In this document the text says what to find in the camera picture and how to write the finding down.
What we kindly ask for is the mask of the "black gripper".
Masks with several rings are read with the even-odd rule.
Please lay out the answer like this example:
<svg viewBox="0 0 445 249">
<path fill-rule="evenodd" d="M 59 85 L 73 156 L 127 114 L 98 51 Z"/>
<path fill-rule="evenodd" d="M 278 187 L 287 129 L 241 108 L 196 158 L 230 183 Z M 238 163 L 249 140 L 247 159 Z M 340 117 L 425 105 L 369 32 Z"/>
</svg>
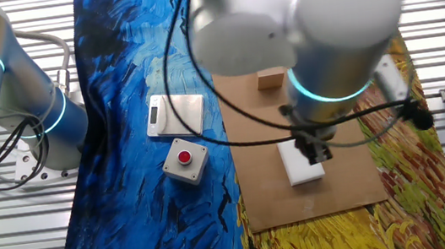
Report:
<svg viewBox="0 0 445 249">
<path fill-rule="evenodd" d="M 308 161 L 313 165 L 330 160 L 333 155 L 328 146 L 318 143 L 316 138 L 320 141 L 329 140 L 328 128 L 320 128 L 320 130 L 312 131 L 292 131 L 294 137 L 295 147 L 299 149 Z"/>
</svg>

